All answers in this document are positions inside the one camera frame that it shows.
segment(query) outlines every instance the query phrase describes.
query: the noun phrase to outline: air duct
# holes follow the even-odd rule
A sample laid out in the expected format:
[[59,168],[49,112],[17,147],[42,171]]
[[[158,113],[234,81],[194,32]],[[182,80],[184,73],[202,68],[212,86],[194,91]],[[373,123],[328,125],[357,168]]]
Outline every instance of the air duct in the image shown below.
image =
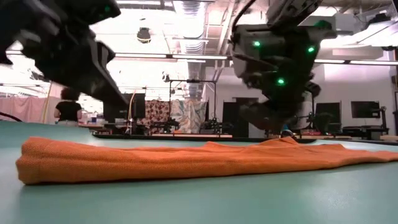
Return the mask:
[[[200,39],[205,33],[207,3],[200,1],[173,1],[174,9],[179,16],[182,35],[185,40],[180,41],[183,54],[203,54],[205,43]],[[201,79],[201,63],[188,63],[188,78]],[[188,86],[190,98],[200,98],[201,92],[197,86]]]

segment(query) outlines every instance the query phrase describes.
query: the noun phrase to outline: orange towel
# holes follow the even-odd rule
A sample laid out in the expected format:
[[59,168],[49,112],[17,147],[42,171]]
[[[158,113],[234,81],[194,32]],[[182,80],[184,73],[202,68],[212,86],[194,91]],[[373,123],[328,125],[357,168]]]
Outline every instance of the orange towel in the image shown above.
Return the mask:
[[398,161],[398,152],[369,152],[341,145],[307,146],[291,138],[251,146],[208,142],[202,147],[116,149],[30,138],[16,162],[25,184],[174,179],[331,169]]

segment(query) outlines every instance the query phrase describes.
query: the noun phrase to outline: green led light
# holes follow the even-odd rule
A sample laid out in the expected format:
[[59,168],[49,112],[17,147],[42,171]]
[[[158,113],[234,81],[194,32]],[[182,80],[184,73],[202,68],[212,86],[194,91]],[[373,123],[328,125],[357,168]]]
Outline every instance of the green led light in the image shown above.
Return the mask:
[[285,80],[283,78],[278,78],[276,82],[278,85],[285,85]]
[[260,42],[259,41],[254,41],[253,42],[253,46],[255,46],[255,47],[259,47],[261,44],[260,44]]
[[309,53],[312,53],[312,52],[314,52],[314,51],[315,51],[315,47],[309,47],[309,48],[308,48],[308,52],[309,52]]

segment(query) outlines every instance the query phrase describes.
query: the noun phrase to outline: patterned fabric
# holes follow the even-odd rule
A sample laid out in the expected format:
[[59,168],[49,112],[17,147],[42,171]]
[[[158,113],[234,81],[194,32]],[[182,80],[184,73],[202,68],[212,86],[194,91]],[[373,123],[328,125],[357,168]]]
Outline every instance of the patterned fabric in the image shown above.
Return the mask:
[[[147,128],[150,128],[155,122],[167,121],[169,117],[169,102],[160,100],[151,100],[145,102],[146,117],[139,119],[138,124],[144,124]],[[161,130],[158,128],[152,128],[150,132],[159,133]]]
[[171,117],[180,123],[182,133],[197,134],[200,125],[205,121],[206,102],[187,99],[173,100]]

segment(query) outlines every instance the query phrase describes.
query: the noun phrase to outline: table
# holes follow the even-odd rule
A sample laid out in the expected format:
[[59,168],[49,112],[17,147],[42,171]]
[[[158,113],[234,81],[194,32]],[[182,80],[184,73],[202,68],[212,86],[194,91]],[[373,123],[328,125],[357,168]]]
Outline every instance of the table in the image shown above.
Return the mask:
[[[236,177],[23,186],[15,160],[29,136],[96,146],[200,146],[203,142],[94,138],[87,129],[0,122],[0,223],[397,223],[398,163]],[[312,144],[338,143],[316,140]],[[340,142],[352,149],[398,147]],[[225,144],[250,144],[225,142]]]

